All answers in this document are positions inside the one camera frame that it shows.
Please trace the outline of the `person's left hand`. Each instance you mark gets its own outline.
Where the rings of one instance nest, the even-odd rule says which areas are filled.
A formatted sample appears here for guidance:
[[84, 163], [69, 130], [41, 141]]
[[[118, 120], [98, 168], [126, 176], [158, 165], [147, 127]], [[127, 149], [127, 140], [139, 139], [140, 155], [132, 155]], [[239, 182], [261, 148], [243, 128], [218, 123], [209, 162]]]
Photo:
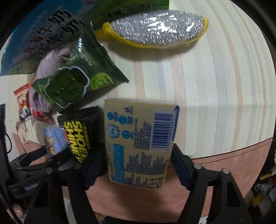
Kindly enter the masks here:
[[22, 218], [24, 216], [22, 208], [19, 205], [15, 204], [12, 208], [18, 218]]

